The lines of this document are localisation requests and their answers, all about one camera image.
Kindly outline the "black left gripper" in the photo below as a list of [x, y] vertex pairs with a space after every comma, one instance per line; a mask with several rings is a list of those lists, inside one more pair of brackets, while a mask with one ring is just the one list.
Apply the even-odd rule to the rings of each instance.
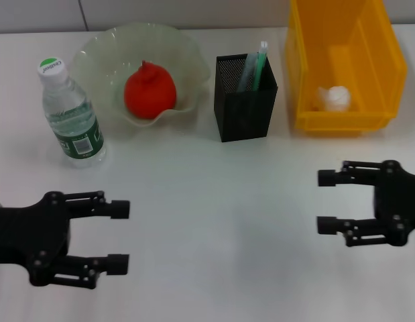
[[129, 255], [106, 257], [62, 256], [68, 247], [69, 218], [129, 219], [129, 201], [108, 203], [104, 191], [63, 194], [48, 192], [28, 207], [0, 207], [0, 264], [27, 270], [34, 286], [52, 284], [95, 289], [101, 273], [128, 273]]

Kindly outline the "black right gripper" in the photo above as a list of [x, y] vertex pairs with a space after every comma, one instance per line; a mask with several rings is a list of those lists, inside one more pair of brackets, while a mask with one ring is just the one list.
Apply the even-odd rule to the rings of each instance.
[[388, 244], [402, 247], [415, 230], [415, 174], [396, 160], [343, 161], [341, 170], [319, 170], [318, 186], [374, 186], [375, 219], [317, 217], [320, 235], [341, 233], [347, 247]]

